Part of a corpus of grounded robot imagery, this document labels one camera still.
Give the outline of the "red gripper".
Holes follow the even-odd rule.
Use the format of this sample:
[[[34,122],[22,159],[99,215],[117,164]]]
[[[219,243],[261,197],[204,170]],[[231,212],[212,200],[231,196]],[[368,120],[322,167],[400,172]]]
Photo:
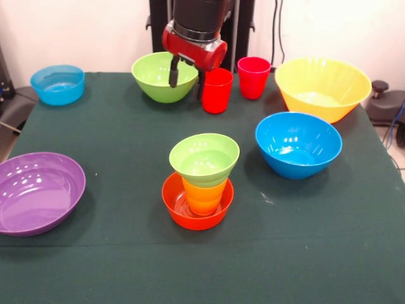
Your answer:
[[[174,21],[169,22],[163,30],[163,47],[173,55],[170,63],[169,85],[175,88],[178,83],[178,63],[184,59],[193,64],[198,71],[196,80],[195,97],[202,100],[204,85],[206,81],[206,71],[218,68],[228,49],[225,41],[218,36],[212,42],[189,41],[175,32]]]

